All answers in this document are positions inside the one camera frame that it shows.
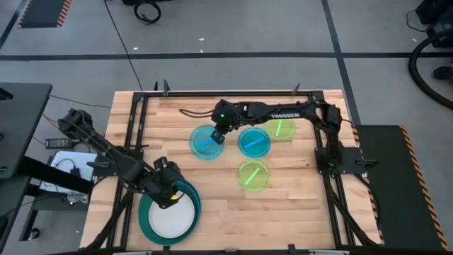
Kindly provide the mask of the black hazard-striped floor mat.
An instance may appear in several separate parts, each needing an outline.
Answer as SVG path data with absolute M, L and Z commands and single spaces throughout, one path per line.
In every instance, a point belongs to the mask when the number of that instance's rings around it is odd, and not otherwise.
M 378 164 L 367 175 L 378 201 L 379 233 L 386 248 L 448 251 L 440 221 L 407 130 L 398 125 L 358 125 L 365 158 Z
M 29 0 L 18 28 L 60 28 L 72 0 Z

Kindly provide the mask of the black metal table frame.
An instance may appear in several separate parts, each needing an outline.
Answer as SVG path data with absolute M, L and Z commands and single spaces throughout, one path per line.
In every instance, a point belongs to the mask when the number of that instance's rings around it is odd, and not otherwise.
M 290 140 L 272 142 L 261 159 L 270 170 L 270 182 L 263 191 L 250 192 L 237 181 L 236 171 L 246 156 L 237 145 L 240 130 L 226 136 L 223 152 L 211 161 L 198 159 L 190 150 L 189 137 L 200 125 L 213 125 L 210 118 L 190 118 L 178 109 L 210 111 L 224 98 L 230 102 L 262 101 L 268 104 L 305 101 L 290 91 L 227 91 L 162 93 L 148 101 L 143 124 L 144 159 L 152 164 L 165 156 L 176 162 L 183 176 L 198 191 L 202 212 L 195 231 L 171 251 L 334 248 L 331 221 L 323 178 L 316 169 L 314 127 L 304 119 L 295 120 Z M 132 91 L 115 92 L 106 130 L 106 139 L 124 145 L 130 119 Z M 380 243 L 379 231 L 369 193 L 355 176 L 343 175 L 350 214 L 367 236 Z M 117 178 L 108 177 L 93 190 L 80 243 L 91 243 L 113 210 Z

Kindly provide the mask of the black power adapter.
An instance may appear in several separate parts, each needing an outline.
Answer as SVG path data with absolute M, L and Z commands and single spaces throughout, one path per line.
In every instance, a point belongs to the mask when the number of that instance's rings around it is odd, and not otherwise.
M 45 149 L 71 149 L 73 141 L 69 138 L 49 138 L 45 140 Z

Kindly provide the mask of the black equipment case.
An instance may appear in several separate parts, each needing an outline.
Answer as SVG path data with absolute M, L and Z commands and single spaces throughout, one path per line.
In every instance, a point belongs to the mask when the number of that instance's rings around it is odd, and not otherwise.
M 423 0 L 415 12 L 428 37 L 453 29 L 453 0 Z

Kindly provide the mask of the white box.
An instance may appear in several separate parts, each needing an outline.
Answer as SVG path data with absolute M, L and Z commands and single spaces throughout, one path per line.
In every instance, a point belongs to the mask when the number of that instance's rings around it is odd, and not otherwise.
M 52 158 L 50 166 L 87 181 L 92 181 L 93 167 L 89 166 L 88 163 L 94 162 L 96 157 L 97 155 L 94 153 L 59 151 Z M 45 181 L 41 182 L 40 189 L 49 192 L 66 193 L 66 199 L 72 204 L 88 203 L 88 194 L 69 190 Z

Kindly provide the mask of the small clear green plate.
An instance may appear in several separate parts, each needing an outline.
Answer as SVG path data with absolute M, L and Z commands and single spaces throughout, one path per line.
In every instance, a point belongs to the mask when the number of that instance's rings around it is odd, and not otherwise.
M 270 180 L 267 165 L 257 159 L 248 159 L 241 163 L 236 171 L 239 185 L 247 191 L 258 192 L 265 189 Z
M 287 141 L 294 135 L 295 124 L 291 119 L 270 120 L 265 124 L 265 131 L 273 140 Z

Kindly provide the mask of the black stand frame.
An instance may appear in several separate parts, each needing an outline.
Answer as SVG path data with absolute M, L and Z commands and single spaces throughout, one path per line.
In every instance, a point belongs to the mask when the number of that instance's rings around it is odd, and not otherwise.
M 18 167 L 18 173 L 21 176 L 31 177 L 88 195 L 93 188 L 92 181 L 65 173 L 30 157 L 24 157 L 22 159 Z M 30 211 L 20 234 L 20 241 L 28 241 L 30 231 L 34 228 L 33 224 L 40 210 L 66 210 L 64 204 L 61 203 L 62 200 L 70 204 L 66 199 L 66 193 L 40 190 L 40 187 L 36 185 L 28 184 L 25 194 L 34 197 L 34 200 L 30 202 Z

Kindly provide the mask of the white plastic plate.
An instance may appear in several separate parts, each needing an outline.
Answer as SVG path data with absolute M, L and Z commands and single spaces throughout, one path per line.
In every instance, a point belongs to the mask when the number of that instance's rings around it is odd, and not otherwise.
M 160 237 L 173 239 L 186 233 L 195 219 L 195 206 L 184 196 L 175 205 L 161 209 L 153 202 L 149 209 L 149 224 Z

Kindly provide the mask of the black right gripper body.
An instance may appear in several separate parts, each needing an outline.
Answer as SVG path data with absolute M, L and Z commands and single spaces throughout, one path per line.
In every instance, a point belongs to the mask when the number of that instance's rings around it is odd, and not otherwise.
M 212 118 L 212 121 L 215 123 L 215 130 L 222 134 L 227 134 L 228 132 L 238 129 L 238 125 L 233 118 L 219 117 Z

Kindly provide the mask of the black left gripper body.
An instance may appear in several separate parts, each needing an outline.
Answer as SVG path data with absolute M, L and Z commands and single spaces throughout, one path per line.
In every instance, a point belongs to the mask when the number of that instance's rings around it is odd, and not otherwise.
M 158 204 L 161 209 L 166 209 L 178 202 L 173 198 L 177 193 L 175 182 L 184 181 L 184 177 L 177 163 L 160 157 L 154 162 L 155 172 L 147 181 L 147 195 Z

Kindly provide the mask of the large teal plastic plate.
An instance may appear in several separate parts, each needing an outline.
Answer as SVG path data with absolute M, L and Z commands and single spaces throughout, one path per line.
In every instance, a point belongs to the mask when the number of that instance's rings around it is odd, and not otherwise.
M 151 204 L 154 202 L 151 198 L 148 196 L 143 196 L 139 202 L 139 207 L 138 207 L 138 223 L 139 227 L 144 234 L 144 236 L 150 240 L 151 242 L 163 246 L 171 246 L 177 243 L 180 243 L 187 239 L 195 230 L 197 227 L 197 224 L 199 222 L 200 216 L 201 216 L 201 199 L 200 196 L 195 189 L 195 187 L 188 183 L 187 181 L 178 181 L 175 182 L 176 188 L 178 189 L 177 196 L 179 197 L 179 200 L 183 198 L 184 196 L 189 197 L 194 206 L 195 206 L 195 219 L 190 226 L 189 230 L 184 233 L 183 235 L 173 238 L 173 239 L 167 239 L 160 237 L 157 235 L 150 227 L 149 224 L 149 209 Z

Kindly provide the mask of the black desk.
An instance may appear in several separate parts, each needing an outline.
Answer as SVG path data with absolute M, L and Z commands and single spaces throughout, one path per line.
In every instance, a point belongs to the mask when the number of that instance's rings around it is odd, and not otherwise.
M 52 85 L 0 82 L 0 87 L 14 95 L 0 101 L 0 179 L 9 179 L 25 156 Z

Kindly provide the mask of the small clear blue plate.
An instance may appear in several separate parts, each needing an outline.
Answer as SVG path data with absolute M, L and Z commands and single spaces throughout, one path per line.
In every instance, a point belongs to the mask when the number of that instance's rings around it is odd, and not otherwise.
M 201 125 L 195 128 L 189 138 L 192 153 L 199 159 L 216 159 L 223 151 L 224 144 L 217 144 L 211 134 L 214 132 L 212 125 Z
M 271 139 L 266 131 L 251 127 L 241 132 L 238 138 L 238 146 L 247 157 L 261 158 L 269 152 Z

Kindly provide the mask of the person's shoe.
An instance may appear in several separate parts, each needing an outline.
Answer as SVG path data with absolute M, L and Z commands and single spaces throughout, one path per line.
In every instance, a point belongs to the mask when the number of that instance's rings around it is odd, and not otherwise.
M 453 79 L 453 66 L 438 67 L 433 71 L 432 75 L 437 80 Z

